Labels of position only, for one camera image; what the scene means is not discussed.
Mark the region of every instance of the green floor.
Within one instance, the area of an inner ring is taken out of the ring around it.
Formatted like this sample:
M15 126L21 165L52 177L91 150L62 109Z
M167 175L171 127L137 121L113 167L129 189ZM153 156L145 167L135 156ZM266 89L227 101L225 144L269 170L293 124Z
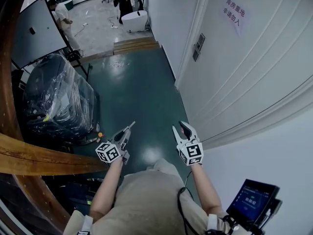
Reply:
M145 170L165 158L185 180L190 168L177 155L172 125L180 129L178 121L187 117L163 51L115 55L91 61L91 65L89 83L100 95L101 132L110 138L136 121L126 146L131 157L122 174ZM96 157L98 145L75 147L74 153ZM192 181L190 177L190 188L194 188Z

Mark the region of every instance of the door frame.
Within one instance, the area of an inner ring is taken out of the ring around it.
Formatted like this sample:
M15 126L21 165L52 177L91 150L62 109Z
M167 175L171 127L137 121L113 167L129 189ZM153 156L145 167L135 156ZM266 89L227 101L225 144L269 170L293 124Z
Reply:
M178 90L188 63L192 58L194 44L198 41L208 1L198 0L188 41L175 81L175 86ZM201 140L203 148L208 150L262 133L303 114L311 108L313 108L313 74L284 98L262 112L216 136Z
M179 90L180 83L184 76L184 73L187 69L190 58L192 57L192 53L194 51L194 44L197 42L200 28L202 25L202 21L205 15L205 11L207 8L209 0L198 0L195 15L191 24L190 32L188 35L188 40L186 43L186 47L182 56L182 60L180 62L178 74L175 81L175 86Z

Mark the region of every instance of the leg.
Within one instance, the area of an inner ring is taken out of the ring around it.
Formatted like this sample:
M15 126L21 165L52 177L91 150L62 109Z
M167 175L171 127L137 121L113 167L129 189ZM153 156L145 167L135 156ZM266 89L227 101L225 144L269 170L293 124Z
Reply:
M80 49L78 42L73 36L71 28L65 29L63 32L64 32L64 35L66 35L68 39L69 45L71 45L73 49Z
M181 180L181 183L184 184L176 167L173 164L167 162L165 159L158 160L154 165L153 170L158 170L166 174L178 176Z

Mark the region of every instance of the beige pants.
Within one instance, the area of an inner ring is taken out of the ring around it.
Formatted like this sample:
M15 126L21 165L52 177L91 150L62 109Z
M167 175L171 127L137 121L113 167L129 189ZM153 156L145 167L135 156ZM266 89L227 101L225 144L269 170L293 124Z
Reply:
M72 49L80 49L78 42L76 41L71 28L67 28L63 30L64 35L67 37L67 40L69 42L69 45L72 47Z

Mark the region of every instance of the floor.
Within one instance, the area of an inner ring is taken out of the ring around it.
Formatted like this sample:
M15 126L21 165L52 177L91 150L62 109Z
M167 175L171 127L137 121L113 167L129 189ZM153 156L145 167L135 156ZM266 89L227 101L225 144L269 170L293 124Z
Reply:
M187 116L162 49L114 55L91 64L89 83L100 95L101 131L110 138L136 121L126 146L130 159L122 176L145 170L165 158L185 180L190 168L176 152L172 125L179 130L178 121L187 121ZM76 147L74 152L96 157L98 145ZM83 176L104 175L105 172L100 172ZM198 201L192 177L187 186Z
M151 31L128 33L123 30L123 26L116 18L119 10L114 7L112 0L109 3L107 1L101 3L101 1L89 0L74 6L69 11L70 19L73 20L72 32L76 35L84 56L112 50L115 42L153 36Z

